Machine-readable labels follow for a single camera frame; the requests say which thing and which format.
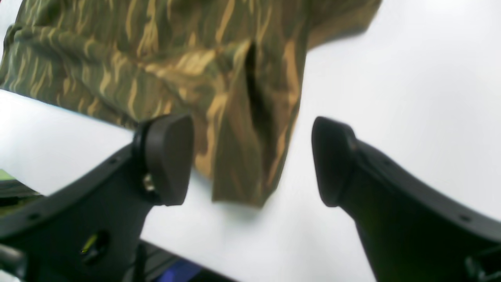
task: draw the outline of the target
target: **metal screw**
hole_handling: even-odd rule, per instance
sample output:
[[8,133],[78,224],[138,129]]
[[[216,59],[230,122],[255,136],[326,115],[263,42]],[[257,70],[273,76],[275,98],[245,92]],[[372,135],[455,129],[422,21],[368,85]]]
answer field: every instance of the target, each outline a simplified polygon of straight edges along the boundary
[[110,244],[110,235],[107,231],[101,230],[92,234],[80,250],[82,262],[86,265],[95,264],[104,257]]
[[151,179],[151,174],[147,174],[143,179],[144,188],[148,192],[155,191],[155,186],[153,185],[153,180]]

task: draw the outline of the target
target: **camouflage fabric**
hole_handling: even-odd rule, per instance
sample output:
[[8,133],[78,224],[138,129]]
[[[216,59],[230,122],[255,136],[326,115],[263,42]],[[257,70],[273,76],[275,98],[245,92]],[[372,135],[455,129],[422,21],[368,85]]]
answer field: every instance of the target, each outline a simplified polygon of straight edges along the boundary
[[0,88],[135,128],[190,112],[213,200],[262,206],[298,115],[306,52],[380,0],[24,0]]

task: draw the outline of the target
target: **camouflage pants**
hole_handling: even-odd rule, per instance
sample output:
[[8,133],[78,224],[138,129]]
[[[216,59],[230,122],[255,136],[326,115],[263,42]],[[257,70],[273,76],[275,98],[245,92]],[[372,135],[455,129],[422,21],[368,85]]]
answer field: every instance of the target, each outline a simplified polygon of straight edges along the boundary
[[0,88],[135,128],[190,112],[213,200],[262,206],[299,111],[306,52],[380,0],[24,0]]

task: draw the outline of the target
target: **black rubber cap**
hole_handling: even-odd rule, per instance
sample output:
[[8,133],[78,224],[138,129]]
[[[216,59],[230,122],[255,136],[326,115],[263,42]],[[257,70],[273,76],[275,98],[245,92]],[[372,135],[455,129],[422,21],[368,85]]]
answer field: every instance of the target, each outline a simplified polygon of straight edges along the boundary
[[189,114],[155,119],[145,140],[146,167],[165,206],[181,205],[188,190],[193,160],[194,128]]
[[317,117],[312,130],[313,159],[320,197],[328,207],[337,207],[353,170],[357,139],[351,127]]

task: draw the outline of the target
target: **white surface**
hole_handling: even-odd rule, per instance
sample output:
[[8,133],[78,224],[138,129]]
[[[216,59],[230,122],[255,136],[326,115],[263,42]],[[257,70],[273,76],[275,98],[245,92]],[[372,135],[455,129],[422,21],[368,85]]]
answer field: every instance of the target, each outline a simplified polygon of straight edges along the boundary
[[[0,19],[16,1],[2,0]],[[318,195],[318,115],[350,124],[424,182],[501,220],[500,11],[498,0],[385,0],[367,33],[308,54],[282,180],[261,211],[211,203],[209,183],[193,174],[185,204],[153,209],[142,237],[241,281],[373,281],[353,221]],[[45,193],[132,137],[6,92],[0,128],[0,168]]]
[[0,282],[21,282],[16,277],[0,270]]

